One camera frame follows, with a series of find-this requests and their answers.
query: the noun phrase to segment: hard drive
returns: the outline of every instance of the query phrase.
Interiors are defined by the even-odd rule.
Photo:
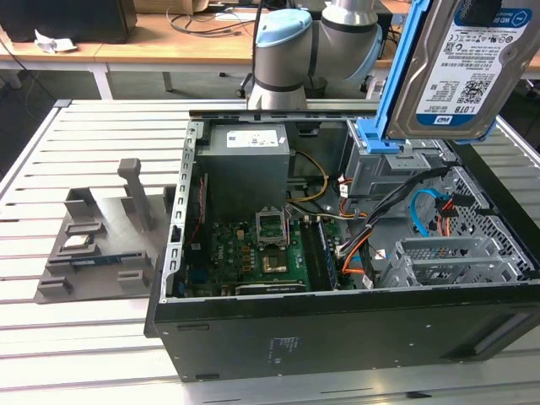
[[[407,27],[403,33],[400,48],[411,51],[385,138],[483,137],[540,47],[540,2],[417,0],[413,6],[425,9],[424,29],[415,37]]]

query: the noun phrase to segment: black computer case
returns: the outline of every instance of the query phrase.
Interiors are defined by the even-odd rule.
[[[73,42],[124,43],[137,23],[133,0],[0,0],[0,24],[12,42],[34,30]]]

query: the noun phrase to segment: green motherboard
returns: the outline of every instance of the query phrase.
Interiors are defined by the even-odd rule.
[[[304,246],[301,226],[304,223],[298,219],[287,221],[286,246],[260,246],[255,221],[213,224],[208,236],[209,268],[193,268],[189,272],[188,284],[193,295],[231,295],[236,287],[253,284],[302,284],[305,291],[311,291],[305,257],[308,247]],[[333,252],[341,242],[339,227],[328,221],[324,230]],[[280,223],[262,223],[260,235],[274,237],[282,233]]]

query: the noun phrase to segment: slotted metal table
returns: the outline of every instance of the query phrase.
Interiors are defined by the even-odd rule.
[[[316,108],[369,110],[321,100]],[[181,384],[159,339],[143,336],[148,301],[32,303],[72,186],[124,196],[121,158],[143,161],[147,193],[177,177],[188,111],[242,109],[235,100],[59,102],[0,184],[0,403],[523,403],[540,397],[540,329],[476,364]],[[540,158],[499,119],[475,146],[540,225]],[[369,342],[369,331],[359,344]],[[430,402],[421,398],[430,395]]]

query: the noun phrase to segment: hard drive label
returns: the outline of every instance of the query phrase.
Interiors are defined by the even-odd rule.
[[[502,8],[492,26],[468,27],[458,13],[418,104],[418,122],[456,127],[473,119],[502,71],[502,54],[531,19],[529,8]]]

